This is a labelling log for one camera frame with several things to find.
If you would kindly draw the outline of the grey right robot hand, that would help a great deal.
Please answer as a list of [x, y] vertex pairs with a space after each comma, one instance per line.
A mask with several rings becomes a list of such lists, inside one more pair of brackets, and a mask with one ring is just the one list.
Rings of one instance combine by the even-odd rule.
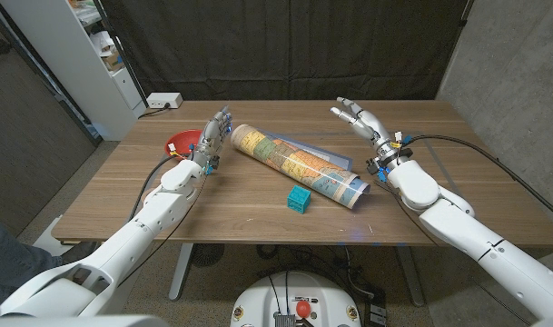
[[337, 101], [342, 108], [332, 107], [331, 112], [367, 142], [379, 159], [380, 167], [394, 169], [409, 160], [403, 150], [391, 144], [390, 133], [374, 114], [364, 110], [350, 99], [338, 97]]

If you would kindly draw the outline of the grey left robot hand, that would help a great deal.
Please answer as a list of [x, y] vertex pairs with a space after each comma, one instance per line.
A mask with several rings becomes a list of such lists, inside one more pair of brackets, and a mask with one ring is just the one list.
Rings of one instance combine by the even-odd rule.
[[193, 150], [192, 161], [199, 164], [205, 174], [218, 168], [223, 142], [231, 130], [232, 115], [229, 106], [225, 105], [205, 125]]

